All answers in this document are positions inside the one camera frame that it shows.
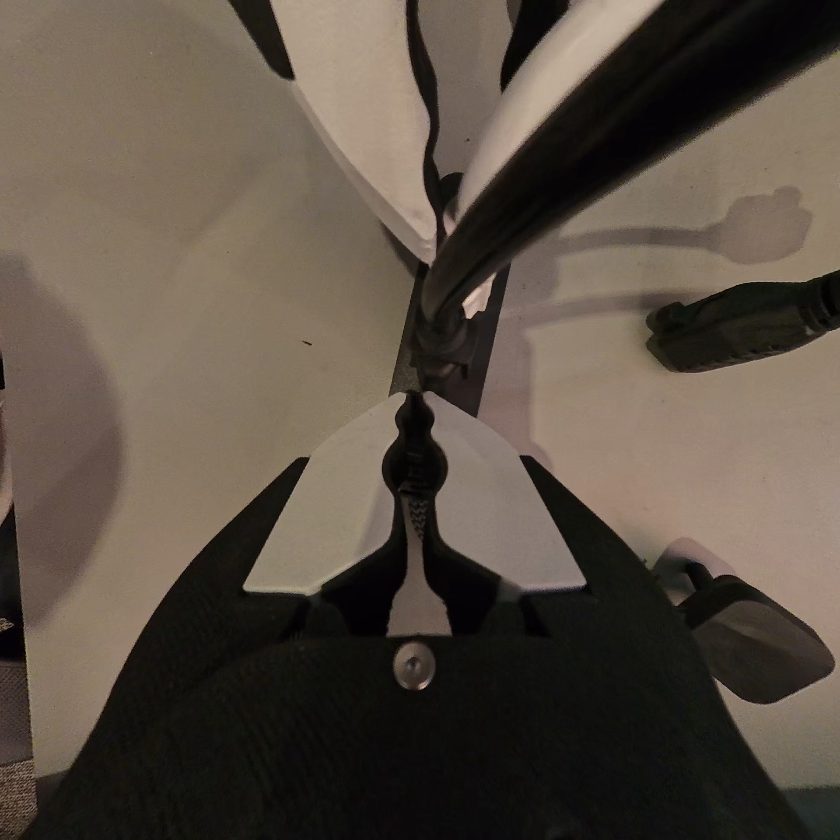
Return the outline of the black power strip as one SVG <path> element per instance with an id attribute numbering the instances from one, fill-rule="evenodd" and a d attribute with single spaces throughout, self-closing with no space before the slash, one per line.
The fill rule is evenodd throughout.
<path id="1" fill-rule="evenodd" d="M 427 273 L 427 265 L 416 262 L 410 255 L 407 265 L 414 268 L 414 283 L 399 350 L 395 360 L 389 395 L 399 392 L 420 391 L 417 370 L 413 365 L 411 338 L 413 334 L 414 313 L 421 297 L 422 286 Z M 483 311 L 472 319 L 477 325 L 478 340 L 469 375 L 454 373 L 441 384 L 437 393 L 467 414 L 477 417 L 482 397 L 487 384 L 490 359 L 494 350 L 501 310 L 508 287 L 511 266 L 499 271 L 491 282 L 490 297 Z"/>

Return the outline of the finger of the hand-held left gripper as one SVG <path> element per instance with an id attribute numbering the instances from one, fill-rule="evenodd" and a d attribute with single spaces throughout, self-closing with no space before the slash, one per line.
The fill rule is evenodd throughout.
<path id="1" fill-rule="evenodd" d="M 661 1 L 572 3 L 501 94 L 458 189 L 456 226 L 550 114 L 661 5 Z"/>
<path id="2" fill-rule="evenodd" d="M 275 1 L 295 97 L 374 215 L 420 262 L 438 247 L 433 108 L 416 3 Z"/>

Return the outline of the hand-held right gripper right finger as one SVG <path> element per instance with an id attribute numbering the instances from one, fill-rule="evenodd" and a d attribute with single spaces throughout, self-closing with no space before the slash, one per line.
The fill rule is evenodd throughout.
<path id="1" fill-rule="evenodd" d="M 583 592 L 585 575 L 517 450 L 431 392 L 423 420 L 424 572 L 449 613 Z"/>

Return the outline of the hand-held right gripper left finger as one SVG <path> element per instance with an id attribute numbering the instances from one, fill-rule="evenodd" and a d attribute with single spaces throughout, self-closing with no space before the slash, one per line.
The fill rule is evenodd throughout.
<path id="1" fill-rule="evenodd" d="M 403 526 L 383 471 L 404 394 L 356 417 L 318 446 L 245 579 L 249 594 L 313 596 L 383 549 Z"/>

